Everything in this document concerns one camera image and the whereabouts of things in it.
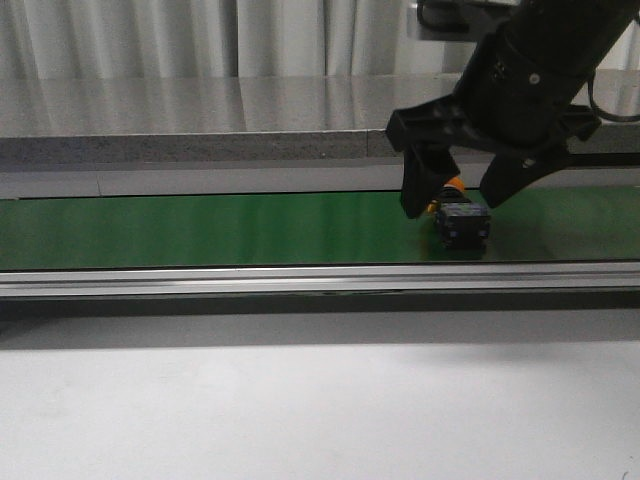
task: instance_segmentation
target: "aluminum rail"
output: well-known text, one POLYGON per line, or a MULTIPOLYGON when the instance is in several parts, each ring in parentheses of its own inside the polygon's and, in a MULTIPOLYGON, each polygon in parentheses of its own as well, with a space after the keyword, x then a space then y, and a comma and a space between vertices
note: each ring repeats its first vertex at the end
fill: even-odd
POLYGON ((0 273, 0 298, 640 289, 640 261, 0 273))

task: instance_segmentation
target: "green conveyor belt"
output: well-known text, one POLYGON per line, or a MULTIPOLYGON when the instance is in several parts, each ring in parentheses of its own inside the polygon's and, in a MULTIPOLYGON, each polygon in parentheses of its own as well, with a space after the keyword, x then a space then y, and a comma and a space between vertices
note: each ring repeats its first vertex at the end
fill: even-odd
POLYGON ((5 200, 0 270, 638 259, 639 207, 640 188, 528 189, 479 253, 445 250, 397 192, 5 200))

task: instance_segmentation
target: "white curtain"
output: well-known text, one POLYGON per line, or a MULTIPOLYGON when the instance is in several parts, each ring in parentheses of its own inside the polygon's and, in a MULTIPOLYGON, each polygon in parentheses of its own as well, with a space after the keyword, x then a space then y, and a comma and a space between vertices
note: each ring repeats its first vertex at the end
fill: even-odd
MULTIPOLYGON (((407 37, 406 0, 0 0, 0 78, 461 71, 470 44, 407 37)), ((637 69, 629 28, 602 64, 637 69)))

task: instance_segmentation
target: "conveyor belt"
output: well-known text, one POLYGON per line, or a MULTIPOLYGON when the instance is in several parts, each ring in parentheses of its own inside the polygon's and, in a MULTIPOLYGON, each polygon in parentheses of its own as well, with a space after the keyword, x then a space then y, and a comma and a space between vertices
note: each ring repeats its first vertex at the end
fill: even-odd
POLYGON ((451 252, 396 192, 3 201, 0 294, 637 287, 639 205, 529 189, 493 212, 486 252, 451 252))

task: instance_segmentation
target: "robotic arm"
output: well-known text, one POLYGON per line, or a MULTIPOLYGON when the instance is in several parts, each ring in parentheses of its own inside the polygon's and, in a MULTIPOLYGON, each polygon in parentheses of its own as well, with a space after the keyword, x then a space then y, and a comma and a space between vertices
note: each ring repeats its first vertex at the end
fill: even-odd
POLYGON ((393 112, 387 137, 404 152, 401 203, 410 218, 459 174, 453 145, 495 153, 480 191, 496 207, 570 164, 598 109, 571 105, 637 17, 640 0, 420 0, 418 22, 438 40, 479 40, 454 92, 393 112))

